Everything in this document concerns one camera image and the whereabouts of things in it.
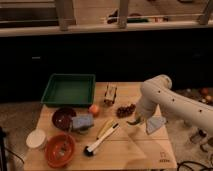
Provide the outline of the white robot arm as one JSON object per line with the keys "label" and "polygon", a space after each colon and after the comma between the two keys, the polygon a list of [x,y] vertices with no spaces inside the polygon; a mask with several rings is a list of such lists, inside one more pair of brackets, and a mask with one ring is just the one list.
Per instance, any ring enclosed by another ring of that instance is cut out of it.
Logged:
{"label": "white robot arm", "polygon": [[213,107],[179,95],[171,88],[172,80],[167,75],[143,81],[135,119],[148,120],[154,115],[156,107],[161,106],[213,135]]}

